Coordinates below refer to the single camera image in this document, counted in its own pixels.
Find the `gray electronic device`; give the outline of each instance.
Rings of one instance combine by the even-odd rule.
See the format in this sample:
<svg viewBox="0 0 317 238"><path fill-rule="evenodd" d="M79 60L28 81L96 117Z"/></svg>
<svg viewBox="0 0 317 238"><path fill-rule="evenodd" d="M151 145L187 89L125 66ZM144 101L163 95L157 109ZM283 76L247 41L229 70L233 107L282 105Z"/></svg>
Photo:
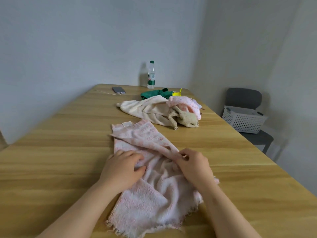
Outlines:
<svg viewBox="0 0 317 238"><path fill-rule="evenodd" d="M116 93L116 94L124 94L125 91L123 88L121 87L112 87L112 90Z"/></svg>

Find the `bottle label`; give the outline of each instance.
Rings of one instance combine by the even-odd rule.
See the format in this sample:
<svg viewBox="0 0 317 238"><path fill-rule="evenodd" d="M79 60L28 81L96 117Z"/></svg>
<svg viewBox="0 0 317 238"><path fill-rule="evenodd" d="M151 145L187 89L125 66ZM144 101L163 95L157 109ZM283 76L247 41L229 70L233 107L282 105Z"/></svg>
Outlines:
<svg viewBox="0 0 317 238"><path fill-rule="evenodd" d="M148 74L147 75L147 84L148 85L155 85L155 74Z"/></svg>

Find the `person's right arm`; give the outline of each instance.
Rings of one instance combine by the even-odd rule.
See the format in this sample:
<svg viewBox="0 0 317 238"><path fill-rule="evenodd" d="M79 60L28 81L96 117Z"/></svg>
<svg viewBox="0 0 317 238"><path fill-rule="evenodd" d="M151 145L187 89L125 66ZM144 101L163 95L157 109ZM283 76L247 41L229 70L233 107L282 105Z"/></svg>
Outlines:
<svg viewBox="0 0 317 238"><path fill-rule="evenodd" d="M183 149L176 163L186 179L203 196L217 238L261 238L251 224L214 182L208 159L202 153Z"/></svg>

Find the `hand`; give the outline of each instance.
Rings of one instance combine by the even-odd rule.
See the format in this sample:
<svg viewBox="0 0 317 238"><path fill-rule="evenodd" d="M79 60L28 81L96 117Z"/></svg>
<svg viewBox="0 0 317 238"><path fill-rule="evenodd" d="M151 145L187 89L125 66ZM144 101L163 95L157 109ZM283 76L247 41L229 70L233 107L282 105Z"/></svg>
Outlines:
<svg viewBox="0 0 317 238"><path fill-rule="evenodd" d="M201 152L185 148L179 152L184 158L176 159L185 178L202 193L206 187L216 184L208 159Z"/></svg>
<svg viewBox="0 0 317 238"><path fill-rule="evenodd" d="M97 183L110 185L116 194L125 191L144 175L145 166L134 171L135 164L143 159L143 155L135 151L119 150L108 157Z"/></svg>

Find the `perforated basket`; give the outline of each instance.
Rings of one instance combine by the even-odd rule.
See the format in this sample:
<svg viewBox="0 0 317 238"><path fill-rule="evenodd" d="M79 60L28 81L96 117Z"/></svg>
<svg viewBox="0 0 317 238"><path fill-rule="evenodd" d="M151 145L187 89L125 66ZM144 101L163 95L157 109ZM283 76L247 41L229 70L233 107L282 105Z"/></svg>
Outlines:
<svg viewBox="0 0 317 238"><path fill-rule="evenodd" d="M257 134L267 116L250 108L224 106L222 119L238 132Z"/></svg>

